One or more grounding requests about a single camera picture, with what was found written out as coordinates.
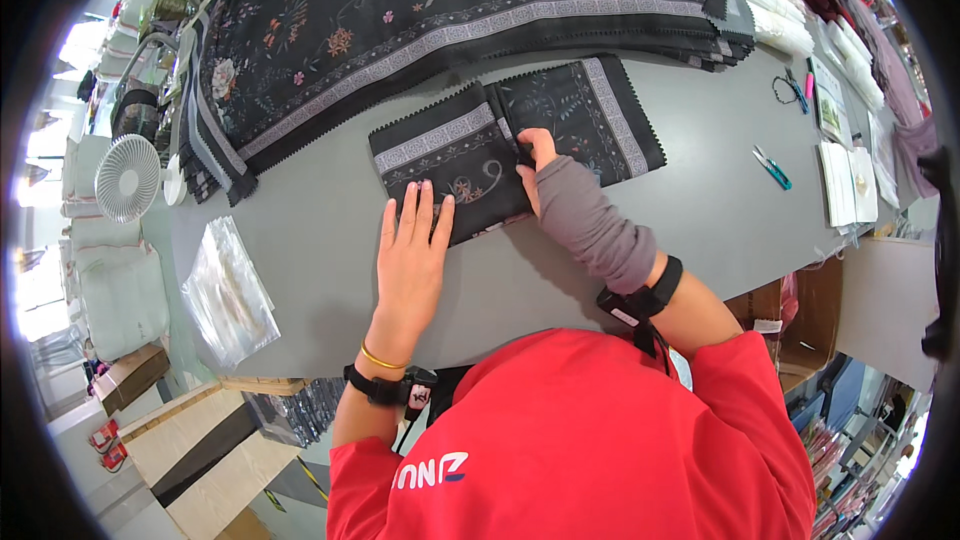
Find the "worktable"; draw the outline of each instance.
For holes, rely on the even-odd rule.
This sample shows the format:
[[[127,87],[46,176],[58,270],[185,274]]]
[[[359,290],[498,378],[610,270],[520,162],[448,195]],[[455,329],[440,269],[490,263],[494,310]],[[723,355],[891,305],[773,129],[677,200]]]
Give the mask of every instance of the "worktable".
[[[489,83],[586,54],[520,55],[441,75],[265,171],[257,192],[233,209],[222,190],[201,205],[187,197],[172,208],[176,282],[189,274],[207,222],[233,215],[275,305],[281,338],[241,362],[233,375],[339,376],[354,360],[377,304],[387,199],[367,142],[371,131],[473,79]],[[819,46],[817,55],[844,84],[851,132],[862,133],[870,147],[863,100]],[[720,73],[643,53],[620,56],[667,164],[604,192],[624,216],[650,226],[662,250],[728,299],[820,261],[842,244],[827,221],[815,114],[777,102],[771,89],[774,76],[784,74],[786,55],[758,44],[746,61]],[[792,70],[804,80],[806,61],[796,60]],[[879,120],[892,129],[889,108]],[[782,190],[757,162],[754,144],[780,165],[792,189]],[[897,178],[904,209],[912,202],[910,189],[902,175]],[[877,225],[893,216],[880,199]],[[504,343],[552,327],[622,329],[594,306],[602,287],[534,218],[468,240],[447,253],[437,316],[414,363],[475,363]],[[192,332],[199,357],[218,371],[200,333]]]

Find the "stack of fabric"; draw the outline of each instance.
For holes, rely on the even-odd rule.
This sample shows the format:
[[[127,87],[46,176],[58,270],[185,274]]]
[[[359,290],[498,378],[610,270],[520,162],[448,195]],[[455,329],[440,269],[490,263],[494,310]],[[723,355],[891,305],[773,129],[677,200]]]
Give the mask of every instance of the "stack of fabric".
[[[222,187],[231,205],[257,174],[454,67],[626,49],[716,71],[754,46],[744,0],[210,0],[189,31],[180,162],[198,201]]]

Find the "person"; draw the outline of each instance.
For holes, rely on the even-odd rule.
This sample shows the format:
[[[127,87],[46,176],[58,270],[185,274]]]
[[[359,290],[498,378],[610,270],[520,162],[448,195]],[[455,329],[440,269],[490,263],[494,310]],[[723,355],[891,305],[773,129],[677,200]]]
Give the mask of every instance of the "person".
[[[517,138],[533,146],[535,171],[517,172],[544,232],[613,293],[653,286],[667,257],[652,232],[558,156],[549,132]],[[401,379],[435,315],[452,198],[432,239],[429,181],[408,186],[396,229],[397,203],[387,202],[379,300],[353,364],[368,380]],[[662,348],[654,358],[599,331],[543,330],[466,371],[406,456],[391,450],[398,410],[348,384],[333,426],[327,536],[809,538],[810,461],[762,336],[744,332],[690,272],[651,322],[688,359],[692,392],[665,374]]]

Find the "left hand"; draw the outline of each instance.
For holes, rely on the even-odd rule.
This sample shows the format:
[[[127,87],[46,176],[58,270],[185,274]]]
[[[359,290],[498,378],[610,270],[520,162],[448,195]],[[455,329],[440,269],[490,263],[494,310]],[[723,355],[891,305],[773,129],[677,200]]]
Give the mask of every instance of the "left hand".
[[[433,185],[429,180],[422,183],[419,191],[419,207],[417,195],[417,183],[411,182],[396,231],[397,201],[393,198],[387,201],[376,258],[380,299],[373,316],[374,326],[382,324],[389,332],[390,342],[403,344],[382,347],[381,354],[400,355],[409,349],[406,358],[413,353],[413,345],[437,312],[444,283],[444,259],[453,228],[453,196],[449,195],[443,198],[431,240]],[[375,351],[369,344],[367,349]]]

